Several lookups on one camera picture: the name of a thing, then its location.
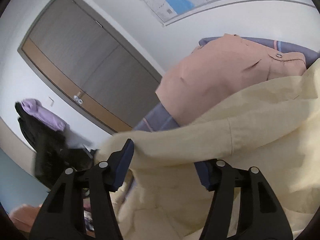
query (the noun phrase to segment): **light switch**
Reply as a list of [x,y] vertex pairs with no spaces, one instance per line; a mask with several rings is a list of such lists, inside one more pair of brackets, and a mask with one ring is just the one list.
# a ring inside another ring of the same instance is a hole
[[47,98],[47,105],[52,107],[53,103],[54,103],[53,99],[51,97],[48,97]]

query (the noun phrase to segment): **white wall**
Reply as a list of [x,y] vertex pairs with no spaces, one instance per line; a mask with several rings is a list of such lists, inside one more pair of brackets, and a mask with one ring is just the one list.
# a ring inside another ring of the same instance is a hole
[[[224,33],[277,39],[320,51],[320,15],[316,9],[297,3],[238,3],[163,26],[141,0],[84,1],[110,22],[161,74],[188,55],[201,38]],[[14,102],[37,98],[45,103],[50,96],[55,104],[49,109],[67,121],[73,131],[98,146],[109,135],[59,98],[17,53],[26,31],[48,2],[12,0],[0,19],[0,116],[24,140],[16,120]]]
[[[36,98],[64,119],[73,132],[92,142],[92,148],[96,148],[110,135],[57,96],[17,52],[30,25],[49,1],[11,0],[0,18],[0,117],[28,144],[20,131],[14,103],[24,98]],[[48,97],[54,100],[53,107],[47,105]]]

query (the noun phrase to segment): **door handle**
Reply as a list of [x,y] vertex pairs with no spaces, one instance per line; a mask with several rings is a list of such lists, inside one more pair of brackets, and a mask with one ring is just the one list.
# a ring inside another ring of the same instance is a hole
[[81,97],[84,95],[84,92],[78,92],[78,94],[73,96],[73,100],[76,101],[79,105],[83,104]]

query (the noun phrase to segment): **pink coat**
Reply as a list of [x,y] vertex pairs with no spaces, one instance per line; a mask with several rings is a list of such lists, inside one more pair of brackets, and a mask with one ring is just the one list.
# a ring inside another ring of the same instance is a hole
[[230,95],[252,85],[306,71],[302,53],[281,53],[225,34],[181,60],[156,94],[179,125],[187,125]]

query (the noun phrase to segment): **black clamp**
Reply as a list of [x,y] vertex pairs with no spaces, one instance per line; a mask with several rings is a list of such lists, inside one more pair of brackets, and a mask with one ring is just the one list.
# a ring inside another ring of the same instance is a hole
[[[257,167],[232,168],[223,160],[195,163],[208,191],[215,191],[200,240],[292,240],[287,217],[267,180]],[[241,188],[237,232],[228,237],[234,188]]]
[[[30,240],[83,240],[83,188],[90,189],[96,240],[123,240],[109,192],[123,184],[134,152],[132,140],[87,171],[66,169],[44,201],[30,232]],[[195,163],[201,184],[215,191],[200,240],[292,240],[284,211],[258,168],[232,168],[222,160]],[[241,188],[237,233],[228,237],[234,188]]]

